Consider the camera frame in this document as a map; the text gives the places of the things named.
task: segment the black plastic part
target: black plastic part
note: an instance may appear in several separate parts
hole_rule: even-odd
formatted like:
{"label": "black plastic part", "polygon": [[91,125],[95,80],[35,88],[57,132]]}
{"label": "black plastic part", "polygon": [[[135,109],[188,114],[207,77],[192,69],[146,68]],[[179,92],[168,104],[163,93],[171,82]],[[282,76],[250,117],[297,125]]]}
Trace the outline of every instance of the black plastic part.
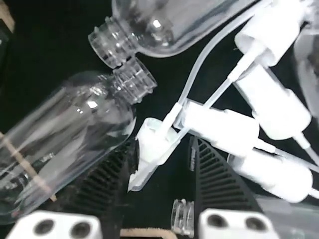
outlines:
{"label": "black plastic part", "polygon": [[196,195],[195,236],[199,214],[205,209],[261,212],[256,199],[242,178],[206,141],[193,137],[195,149]]}
{"label": "black plastic part", "polygon": [[114,149],[103,161],[58,192],[57,201],[41,209],[94,215],[101,221],[104,238],[120,238],[130,175],[137,170],[139,146],[135,139]]}

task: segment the bottle mouth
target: bottle mouth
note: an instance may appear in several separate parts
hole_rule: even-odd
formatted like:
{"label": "bottle mouth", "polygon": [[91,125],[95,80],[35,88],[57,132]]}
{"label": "bottle mouth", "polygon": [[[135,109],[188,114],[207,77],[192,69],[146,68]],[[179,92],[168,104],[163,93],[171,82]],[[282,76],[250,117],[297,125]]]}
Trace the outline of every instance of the bottle mouth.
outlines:
{"label": "bottle mouth", "polygon": [[133,42],[112,17],[105,18],[105,23],[95,27],[88,39],[95,53],[112,69],[135,54]]}
{"label": "bottle mouth", "polygon": [[140,103],[157,86],[154,77],[136,57],[113,70],[113,73],[113,94],[121,94],[131,105]]}

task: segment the bottle body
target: bottle body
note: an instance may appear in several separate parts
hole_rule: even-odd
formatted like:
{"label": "bottle body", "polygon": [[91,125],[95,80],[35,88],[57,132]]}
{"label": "bottle body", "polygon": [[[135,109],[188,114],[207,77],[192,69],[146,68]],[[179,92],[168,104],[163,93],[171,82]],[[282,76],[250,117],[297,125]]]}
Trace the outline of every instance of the bottle body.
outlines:
{"label": "bottle body", "polygon": [[319,120],[319,34],[306,26],[294,44],[298,81],[312,116]]}
{"label": "bottle body", "polygon": [[89,41],[111,68],[136,52],[169,57],[186,50],[254,1],[113,0],[112,18],[95,28]]}
{"label": "bottle body", "polygon": [[112,80],[77,74],[2,135],[0,223],[34,210],[130,136],[135,113]]}

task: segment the transparent plastic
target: transparent plastic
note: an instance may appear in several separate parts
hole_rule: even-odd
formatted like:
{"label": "transparent plastic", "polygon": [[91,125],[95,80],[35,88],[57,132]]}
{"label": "transparent plastic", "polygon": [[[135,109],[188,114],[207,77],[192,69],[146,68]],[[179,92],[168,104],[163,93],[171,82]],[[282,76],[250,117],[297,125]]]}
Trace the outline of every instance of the transparent plastic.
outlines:
{"label": "transparent plastic", "polygon": [[130,136],[136,121],[131,104],[156,83],[143,83],[135,68],[125,69],[131,70],[69,78],[0,135],[1,224],[31,212],[49,197],[54,200],[53,194]]}
{"label": "transparent plastic", "polygon": [[272,221],[282,239],[319,238],[319,207],[290,204],[282,199],[256,196],[257,202]]}
{"label": "transparent plastic", "polygon": [[171,230],[179,235],[194,237],[194,202],[176,199],[170,219]]}
{"label": "transparent plastic", "polygon": [[319,122],[319,31],[307,25],[294,44],[296,72],[307,106]]}
{"label": "transparent plastic", "polygon": [[[175,104],[176,105],[181,105],[183,106],[185,101],[187,100],[187,95],[190,91],[190,88],[196,78],[196,75],[201,67],[201,65],[203,64],[205,58],[207,57],[207,55],[209,54],[209,52],[211,50],[213,50],[213,48],[225,37],[227,36],[229,33],[231,33],[233,30],[235,30],[237,27],[239,27],[241,24],[243,24],[245,21],[247,21],[249,18],[251,18],[254,14],[256,14],[257,11],[260,11],[261,9],[265,8],[266,6],[268,6],[270,3],[272,2],[272,0],[261,0],[260,2],[256,3],[255,5],[253,5],[251,8],[247,9],[244,13],[242,13],[240,16],[238,16],[237,18],[235,18],[234,20],[232,20],[229,24],[227,24],[218,34],[216,34],[211,40],[210,42],[207,44],[207,46],[203,49],[203,51],[201,52],[201,54],[199,55],[199,57],[196,60],[196,63],[194,64],[192,71],[187,79],[187,83],[183,89],[183,92],[178,100],[178,103]],[[211,97],[207,100],[207,102],[203,105],[203,107],[205,108],[210,108],[216,101],[217,99],[223,94],[223,92],[231,85],[231,81],[226,79],[222,85],[219,86],[219,88],[211,95]],[[163,120],[163,127],[161,127],[159,129],[161,135],[164,134],[165,131],[167,131],[170,127],[170,118],[171,115],[170,113],[168,113],[168,115],[165,117],[165,119]],[[158,157],[157,160],[152,161],[152,163],[150,163],[148,165],[148,167],[146,167],[145,169],[142,170],[142,172],[139,173],[139,175],[137,175],[134,180],[131,182],[132,185],[136,184],[137,182],[139,182],[140,180],[143,180],[143,176],[146,174],[149,174],[150,172],[153,171],[153,169],[158,165],[158,163],[162,160],[162,157],[166,154],[168,154],[169,152],[173,152],[175,150],[175,148],[178,146],[179,142],[184,138],[184,136],[188,133],[190,129],[189,128],[182,128],[179,132],[178,135],[176,137],[176,139],[174,140],[174,142],[171,144],[171,147],[169,148],[169,150],[163,152],[162,155],[160,155]]]}
{"label": "transparent plastic", "polygon": [[89,41],[111,68],[136,52],[176,55],[255,0],[112,0],[113,16]]}

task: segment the plastic tube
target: plastic tube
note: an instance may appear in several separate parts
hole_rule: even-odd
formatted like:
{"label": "plastic tube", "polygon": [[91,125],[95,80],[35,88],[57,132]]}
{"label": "plastic tube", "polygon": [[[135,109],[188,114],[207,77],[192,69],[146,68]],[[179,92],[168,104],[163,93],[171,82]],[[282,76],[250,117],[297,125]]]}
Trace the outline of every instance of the plastic tube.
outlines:
{"label": "plastic tube", "polygon": [[319,191],[317,189],[312,188],[309,195],[314,197],[314,198],[319,199]]}
{"label": "plastic tube", "polygon": [[319,166],[319,157],[316,154],[316,152],[313,150],[313,148],[305,148],[305,152],[309,155],[309,157],[316,163],[316,165]]}
{"label": "plastic tube", "polygon": [[[224,39],[229,33],[234,31],[236,28],[238,28],[240,25],[242,25],[244,22],[246,22],[249,18],[253,17],[254,14],[259,11],[260,9],[265,8],[268,6],[272,0],[262,0],[258,3],[256,3],[254,6],[246,10],[244,13],[242,13],[240,16],[235,18],[233,21],[231,21],[228,25],[226,25],[220,32],[218,32],[204,47],[200,55],[198,56],[197,60],[195,61],[195,64],[188,76],[188,79],[186,81],[185,87],[175,104],[175,106],[172,108],[172,110],[167,114],[167,116],[163,120],[162,127],[159,129],[158,135],[166,135],[168,129],[173,125],[174,120],[176,119],[177,115],[179,114],[179,111],[176,111],[177,108],[182,108],[182,105],[185,103],[185,100],[187,99],[187,96],[189,94],[189,91],[196,79],[196,76],[199,72],[200,67],[202,66],[203,62],[205,61],[206,57],[209,55],[209,53],[215,48],[215,46]],[[255,56],[258,55],[258,46],[257,51],[255,52],[249,52],[250,54],[247,54],[244,56],[237,64],[237,66],[234,68],[234,70],[229,74],[223,84],[218,87],[218,89],[214,92],[214,94],[208,99],[207,104],[210,104],[211,106],[218,100],[218,98],[228,89],[228,87],[231,85],[231,83],[239,78],[239,76],[245,71],[245,67],[248,68],[250,63],[255,59]]]}
{"label": "plastic tube", "polygon": [[296,163],[302,164],[303,166],[307,167],[308,169],[311,169],[314,172],[319,173],[319,167],[316,165],[313,165],[312,163],[309,163],[307,161],[305,161],[302,158],[298,158],[290,153],[287,153],[281,149],[276,148],[275,146],[273,146],[272,144],[269,144],[267,142],[264,142],[261,139],[258,139],[256,144],[255,144],[255,148],[257,149],[261,149],[263,151],[266,151],[268,153],[273,153],[279,156],[282,156],[288,160],[292,160]]}
{"label": "plastic tube", "polygon": [[300,147],[308,154],[308,156],[319,166],[319,156],[317,153],[311,148],[311,144],[306,139],[304,134],[301,132],[295,135],[294,140],[300,145]]}
{"label": "plastic tube", "polygon": [[240,16],[235,18],[233,21],[231,21],[228,25],[226,25],[219,33],[217,33],[204,47],[200,55],[198,56],[189,76],[187,79],[187,82],[185,84],[185,87],[178,99],[178,104],[182,105],[190,91],[190,88],[192,87],[196,76],[199,72],[200,67],[202,66],[203,62],[205,61],[206,57],[209,55],[209,53],[215,48],[215,46],[224,39],[229,33],[234,31],[236,28],[238,28],[241,24],[246,22],[248,19],[250,19],[252,16],[255,15],[257,11],[260,9],[265,8],[270,3],[272,3],[272,0],[262,0],[255,5],[253,5],[251,8],[246,10],[244,13],[242,13]]}
{"label": "plastic tube", "polygon": [[305,161],[304,159],[298,158],[298,157],[296,157],[296,156],[294,156],[294,155],[292,155],[290,153],[287,153],[287,152],[285,152],[285,151],[283,151],[281,149],[276,148],[275,154],[277,154],[279,156],[282,156],[282,157],[284,157],[284,158],[286,158],[288,160],[292,160],[292,161],[294,161],[296,163],[300,163],[303,166],[307,167],[308,169],[311,169],[312,171],[319,173],[319,167],[318,166],[313,165],[312,163],[309,163],[309,162]]}
{"label": "plastic tube", "polygon": [[[258,3],[256,3],[255,5],[253,5],[251,8],[249,8],[248,10],[246,10],[244,13],[242,13],[240,16],[238,16],[237,18],[235,18],[234,20],[232,20],[229,24],[227,24],[219,33],[217,33],[210,41],[209,43],[205,46],[205,48],[202,50],[202,52],[200,53],[200,55],[198,56],[191,72],[190,75],[188,76],[187,82],[185,84],[185,87],[178,99],[177,104],[178,105],[182,105],[187,96],[188,93],[190,91],[190,88],[199,72],[199,69],[201,67],[201,65],[203,64],[204,60],[206,59],[206,57],[208,56],[208,54],[214,49],[214,47],[224,38],[226,37],[229,33],[231,33],[232,31],[234,31],[236,28],[238,28],[240,25],[242,25],[244,22],[246,22],[248,19],[250,19],[251,17],[253,17],[257,11],[265,8],[266,6],[268,6],[269,4],[271,4],[273,2],[273,0],[262,0]],[[210,108],[216,101],[217,99],[223,94],[223,92],[232,84],[231,80],[226,79],[223,84],[221,84],[218,89],[212,94],[212,96],[206,101],[206,103],[203,105],[203,107],[205,108]],[[163,120],[163,125],[165,128],[161,128],[160,130],[160,134],[163,135],[164,132],[166,132],[171,126],[167,123],[168,120],[171,120],[171,116],[165,117],[165,119]],[[174,143],[171,145],[171,148],[176,147],[177,144],[179,144],[179,142],[185,137],[185,135],[189,132],[190,128],[182,128],[176,137],[176,140],[174,141]],[[139,173],[134,180],[130,183],[130,185],[135,185],[137,182],[139,182],[140,180],[143,179],[143,176],[145,174],[147,174],[148,172],[150,172],[154,167],[156,167],[156,165],[158,164],[158,161],[160,161],[161,157],[159,157],[158,160],[154,160],[152,161],[148,167],[146,167],[141,173]],[[132,189],[132,186],[129,185],[128,191],[130,191]]]}

